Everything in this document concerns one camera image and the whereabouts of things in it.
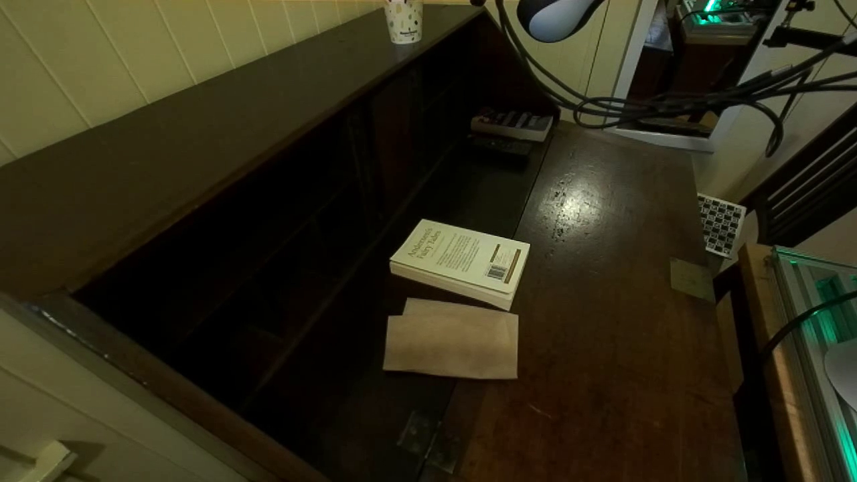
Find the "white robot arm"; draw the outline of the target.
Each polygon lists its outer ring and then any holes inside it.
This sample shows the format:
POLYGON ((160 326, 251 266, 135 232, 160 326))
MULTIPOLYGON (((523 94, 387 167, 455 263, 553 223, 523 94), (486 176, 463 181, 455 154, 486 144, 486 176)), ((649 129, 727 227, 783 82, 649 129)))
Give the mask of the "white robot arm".
POLYGON ((521 0, 516 19, 533 41, 559 43, 575 35, 605 0, 521 0))

